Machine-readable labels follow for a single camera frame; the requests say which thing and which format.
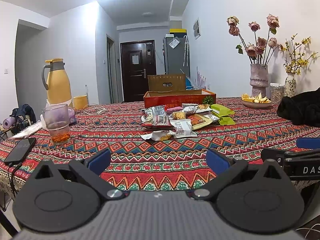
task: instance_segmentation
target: blue gripper pad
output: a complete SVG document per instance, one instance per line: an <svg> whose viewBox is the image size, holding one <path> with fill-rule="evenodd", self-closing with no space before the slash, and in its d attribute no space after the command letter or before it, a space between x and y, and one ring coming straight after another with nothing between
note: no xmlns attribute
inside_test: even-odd
<svg viewBox="0 0 320 240"><path fill-rule="evenodd" d="M298 138L296 143L298 148L318 149L320 148L320 137L318 138L302 137L302 138Z"/></svg>
<svg viewBox="0 0 320 240"><path fill-rule="evenodd" d="M84 160L84 164L87 165L90 171L100 175L110 165L111 152L109 149L97 152L94 156L87 160Z"/></svg>
<svg viewBox="0 0 320 240"><path fill-rule="evenodd" d="M209 168L216 174L223 173L226 169L228 169L232 164L233 161L219 153L214 149L208 149L206 155L206 162Z"/></svg>

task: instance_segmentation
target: smartphone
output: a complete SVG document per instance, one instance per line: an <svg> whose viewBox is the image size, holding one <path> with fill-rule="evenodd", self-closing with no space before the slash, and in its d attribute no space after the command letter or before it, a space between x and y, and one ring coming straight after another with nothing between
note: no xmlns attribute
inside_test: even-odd
<svg viewBox="0 0 320 240"><path fill-rule="evenodd" d="M23 162L35 144L36 138L28 138L19 141L4 160L4 164L9 165L12 163L12 165L16 165Z"/></svg>

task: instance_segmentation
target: dark wooden door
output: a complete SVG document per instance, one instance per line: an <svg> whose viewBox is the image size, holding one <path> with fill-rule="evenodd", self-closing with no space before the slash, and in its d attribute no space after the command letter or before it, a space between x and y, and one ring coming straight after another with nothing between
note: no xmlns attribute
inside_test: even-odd
<svg viewBox="0 0 320 240"><path fill-rule="evenodd" d="M154 41L121 43L121 69L124 101L143 101L148 75L156 75Z"/></svg>

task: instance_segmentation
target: tablecloth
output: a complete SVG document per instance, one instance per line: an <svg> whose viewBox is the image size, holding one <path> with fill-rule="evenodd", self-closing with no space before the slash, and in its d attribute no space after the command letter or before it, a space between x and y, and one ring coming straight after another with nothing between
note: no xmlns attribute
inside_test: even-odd
<svg viewBox="0 0 320 240"><path fill-rule="evenodd" d="M68 163L76 157L88 158L110 148L110 166L101 178L124 190L179 190L197 188L215 177L206 164L207 148L215 148L228 157L241 156L250 163L262 163L265 147L300 151L299 137L319 137L320 128L292 125L276 114L277 106L258 110L242 105L240 98L218 98L217 103L235 111L235 125L211 124L196 130L197 137L144 141L140 135L151 130L141 126L143 102L93 106L77 114L71 126L71 140L55 147L49 133L40 130L36 145L16 172L15 187L21 188L43 158ZM0 187L11 194L8 167L3 161L17 141L0 144ZM311 184L300 183L300 186Z"/></svg>

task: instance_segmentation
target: floral ceramic vase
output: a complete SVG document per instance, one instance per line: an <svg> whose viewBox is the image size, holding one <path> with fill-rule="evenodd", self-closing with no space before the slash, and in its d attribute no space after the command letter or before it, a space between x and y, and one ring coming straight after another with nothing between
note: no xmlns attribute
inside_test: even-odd
<svg viewBox="0 0 320 240"><path fill-rule="evenodd" d="M288 76L284 82L284 96L293 97L296 95L297 82L294 73L287 73Z"/></svg>
<svg viewBox="0 0 320 240"><path fill-rule="evenodd" d="M251 64L250 65L250 85L252 86L252 97L261 93L262 97L266 96L266 88L269 86L268 65Z"/></svg>

